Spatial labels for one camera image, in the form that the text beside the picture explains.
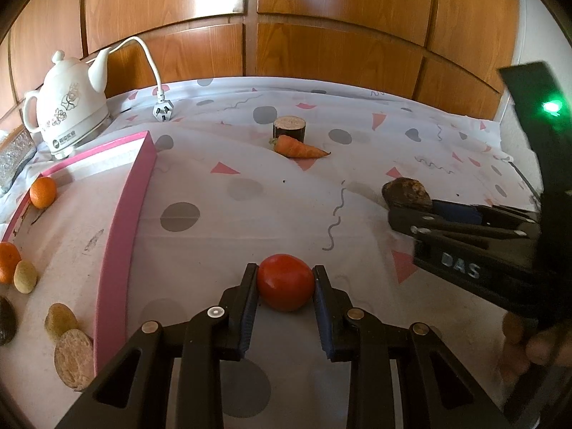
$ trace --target tomato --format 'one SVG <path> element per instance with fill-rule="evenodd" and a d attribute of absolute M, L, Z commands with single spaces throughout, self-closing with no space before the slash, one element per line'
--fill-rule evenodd
<path fill-rule="evenodd" d="M 294 311 L 314 294 L 314 275 L 308 265 L 291 255 L 272 255 L 258 267 L 260 296 L 278 311 Z"/>

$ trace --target led light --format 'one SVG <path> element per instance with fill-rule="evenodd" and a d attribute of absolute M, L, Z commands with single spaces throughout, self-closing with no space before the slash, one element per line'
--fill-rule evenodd
<path fill-rule="evenodd" d="M 542 104 L 542 109 L 552 116 L 560 116 L 559 111 L 562 109 L 562 102 L 559 100 L 554 100 L 551 102 L 546 102 Z"/>

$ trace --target power cord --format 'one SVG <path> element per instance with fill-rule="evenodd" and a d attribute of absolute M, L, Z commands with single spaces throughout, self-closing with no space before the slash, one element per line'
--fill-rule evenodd
<path fill-rule="evenodd" d="M 123 45 L 133 40 L 138 42 L 138 44 L 141 45 L 141 48 L 143 48 L 145 56 L 147 57 L 147 61 L 149 62 L 151 70 L 153 71 L 153 75 L 155 76 L 155 81 L 157 82 L 157 103 L 153 107 L 153 116 L 155 116 L 155 118 L 161 122 L 166 122 L 171 119 L 171 114 L 173 113 L 173 103 L 170 100 L 165 100 L 165 91 L 163 90 L 163 85 L 161 83 L 161 76 L 159 75 L 159 70 L 155 65 L 155 61 L 153 61 L 151 52 L 149 51 L 149 48 L 147 47 L 145 42 L 136 36 L 129 37 L 124 41 L 122 41 L 117 47 L 110 50 L 109 54 L 119 50 L 121 47 L 123 47 Z M 87 64 L 93 62 L 94 59 L 87 61 Z"/>

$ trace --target white electric kettle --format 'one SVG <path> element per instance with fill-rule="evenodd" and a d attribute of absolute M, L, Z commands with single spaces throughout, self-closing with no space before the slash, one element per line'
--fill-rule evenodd
<path fill-rule="evenodd" d="M 65 59 L 61 50 L 55 52 L 54 63 L 40 90 L 26 93 L 24 125 L 31 132 L 41 132 L 51 154 L 65 158 L 73 146 L 91 134 L 109 116 L 105 85 L 107 60 L 111 48 L 101 50 L 89 67 L 77 58 Z M 30 123 L 30 100 L 36 97 L 38 127 Z"/>

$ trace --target screw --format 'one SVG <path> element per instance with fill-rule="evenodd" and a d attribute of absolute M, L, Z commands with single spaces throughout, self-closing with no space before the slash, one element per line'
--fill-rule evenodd
<path fill-rule="evenodd" d="M 416 322 L 413 325 L 413 332 L 415 332 L 417 335 L 427 335 L 429 334 L 429 326 L 422 322 Z"/>
<path fill-rule="evenodd" d="M 350 309 L 348 309 L 347 315 L 348 315 L 348 318 L 350 318 L 350 319 L 359 320 L 365 316 L 365 313 L 363 312 L 362 309 L 350 308 Z"/>
<path fill-rule="evenodd" d="M 156 321 L 147 321 L 141 326 L 141 331 L 145 334 L 152 334 L 159 328 L 159 323 Z"/>
<path fill-rule="evenodd" d="M 207 310 L 207 315 L 213 318 L 224 316 L 224 308 L 222 306 L 211 306 Z"/>

